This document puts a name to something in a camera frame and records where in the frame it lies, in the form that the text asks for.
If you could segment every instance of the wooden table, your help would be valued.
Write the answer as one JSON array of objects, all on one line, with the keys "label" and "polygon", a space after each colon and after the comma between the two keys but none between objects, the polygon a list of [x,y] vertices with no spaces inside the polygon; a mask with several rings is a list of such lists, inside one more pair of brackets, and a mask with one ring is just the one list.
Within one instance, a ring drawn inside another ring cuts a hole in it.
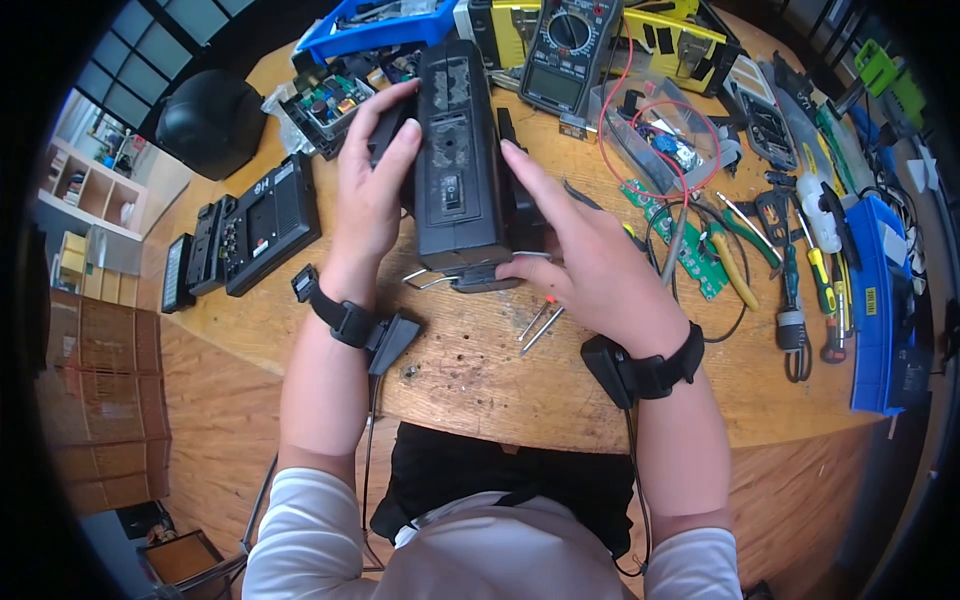
[{"label": "wooden table", "polygon": [[[725,18],[752,56],[769,58],[779,49],[800,68],[782,44],[733,16]],[[247,81],[261,94],[270,94],[277,84],[294,76],[289,56],[290,46],[267,55]],[[715,99],[693,93],[688,97],[704,114],[726,114]],[[604,208],[644,231],[642,213],[620,193],[595,145],[558,134],[556,117],[534,111],[513,93],[496,89],[493,104],[510,110],[517,139],[547,172],[556,177],[566,175]],[[283,160],[286,153],[278,130],[277,120],[268,119],[257,155],[226,180],[214,182],[199,176],[192,180],[172,208],[176,211],[175,237],[193,231],[200,206],[225,193],[240,196]],[[763,179],[768,163],[749,148],[745,153],[736,178],[726,171],[718,173],[707,186],[708,197],[715,198],[713,191],[719,190],[732,200],[747,201],[769,189]],[[619,173],[630,174],[618,156],[612,161]],[[313,171],[322,228],[331,232],[336,222],[336,162],[316,157]],[[444,284],[418,292],[400,282],[420,268],[414,232],[412,220],[404,219],[396,248],[379,274],[378,305],[384,309],[403,306],[425,323],[418,340],[385,376],[380,402],[383,414],[506,444],[625,453],[623,416],[580,359],[580,345],[593,333],[563,317],[530,352],[517,356],[520,344],[516,337],[543,302],[542,296],[528,284],[475,295],[458,294]],[[220,289],[169,318],[258,367],[283,374],[300,323],[310,310],[308,304],[297,304],[290,279],[307,262],[322,268],[329,244],[330,237],[322,237],[243,298],[230,298]],[[817,360],[805,383],[786,380],[783,354],[774,342],[781,282],[768,280],[769,265],[756,249],[744,245],[760,310],[748,311],[735,335],[722,344],[708,345],[705,356],[731,444],[785,442],[875,420],[873,414],[854,414],[849,408],[852,356],[836,366]],[[665,256],[662,244],[659,250],[659,256]],[[804,262],[805,248],[800,250]],[[814,351],[819,352],[826,328],[815,308],[816,291],[809,269],[805,264],[800,267],[807,325]],[[741,301],[730,286],[707,302],[684,272],[679,273],[678,285],[686,313],[707,336],[720,335],[736,319]]]}]

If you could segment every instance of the blue plastic bin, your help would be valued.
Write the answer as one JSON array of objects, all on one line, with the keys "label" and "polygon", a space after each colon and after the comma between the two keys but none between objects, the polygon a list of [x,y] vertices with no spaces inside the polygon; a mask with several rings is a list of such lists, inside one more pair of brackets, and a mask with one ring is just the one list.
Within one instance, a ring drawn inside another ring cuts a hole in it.
[{"label": "blue plastic bin", "polygon": [[[862,271],[850,271],[853,323],[858,329],[851,408],[891,417],[903,409],[888,405],[894,359],[894,315],[891,267],[888,266],[891,263],[883,253],[879,221],[904,237],[900,219],[874,196],[867,196],[847,210],[847,223],[863,263]],[[907,279],[912,279],[909,258],[892,268],[900,268]]]},{"label": "blue plastic bin", "polygon": [[395,44],[422,41],[432,46],[453,29],[453,9],[457,0],[438,0],[438,3],[437,9],[428,14],[400,16],[332,34],[334,24],[341,16],[353,18],[358,5],[370,4],[370,0],[345,0],[297,45],[297,50],[309,50],[314,62],[319,63],[351,52]]}]

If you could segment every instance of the clear plastic box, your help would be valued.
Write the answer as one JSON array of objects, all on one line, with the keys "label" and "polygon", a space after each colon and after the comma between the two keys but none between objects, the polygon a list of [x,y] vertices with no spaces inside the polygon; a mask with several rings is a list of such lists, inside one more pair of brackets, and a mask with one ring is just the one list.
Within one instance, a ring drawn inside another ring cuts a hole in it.
[{"label": "clear plastic box", "polygon": [[[603,93],[609,94],[613,89],[614,81],[607,82],[606,90],[601,90],[601,85],[596,86],[590,91],[588,106],[588,119],[596,123],[599,131],[600,108],[603,107],[605,98]],[[630,122],[625,120],[616,111],[617,107],[623,105],[623,98],[628,90],[634,89],[640,93],[637,109],[643,109],[645,106],[654,104],[662,100],[675,100],[690,104],[686,96],[670,80],[662,75],[653,72],[634,74],[624,80],[623,85],[617,90],[616,95],[607,108],[607,114],[610,121],[603,124],[604,142],[609,143],[620,156],[630,165],[634,171],[641,175],[642,180],[647,180],[653,184],[653,190],[659,194],[666,194],[671,190],[682,191],[683,187],[677,172],[669,166],[662,158],[657,156],[654,149],[640,135],[630,127]],[[643,117],[648,122],[657,122],[662,120],[667,127],[682,135],[689,141],[697,155],[703,160],[703,163],[684,173],[687,187],[693,187],[700,183],[713,171],[717,164],[717,148],[713,142],[713,137],[709,131],[719,139],[719,131],[709,120],[704,121],[693,114],[688,109],[676,105],[660,105],[651,108],[643,113]]]}]

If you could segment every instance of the wrist strap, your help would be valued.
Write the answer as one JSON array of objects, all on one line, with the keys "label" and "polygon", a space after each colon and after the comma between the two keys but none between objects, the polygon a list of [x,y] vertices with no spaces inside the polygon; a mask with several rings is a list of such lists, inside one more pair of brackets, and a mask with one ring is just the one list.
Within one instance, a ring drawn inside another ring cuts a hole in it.
[{"label": "wrist strap", "polygon": [[693,374],[703,358],[704,330],[691,321],[686,341],[673,356],[665,360],[659,354],[624,360],[617,365],[617,371],[631,396],[652,400],[670,396],[681,379],[693,383]]},{"label": "wrist strap", "polygon": [[330,336],[354,348],[363,348],[370,340],[377,318],[362,306],[346,300],[342,303],[331,300],[320,289],[317,270],[313,265],[304,267],[291,281],[297,300],[310,300],[313,312],[330,325]]}]

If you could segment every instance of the black speaker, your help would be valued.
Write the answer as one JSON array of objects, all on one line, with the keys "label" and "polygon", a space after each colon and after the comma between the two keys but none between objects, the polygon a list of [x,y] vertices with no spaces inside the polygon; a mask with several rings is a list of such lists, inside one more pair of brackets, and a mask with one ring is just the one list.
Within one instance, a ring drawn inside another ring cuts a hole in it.
[{"label": "black speaker", "polygon": [[156,125],[160,147],[209,180],[221,180],[256,154],[267,121],[263,97],[222,69],[183,82]]}]

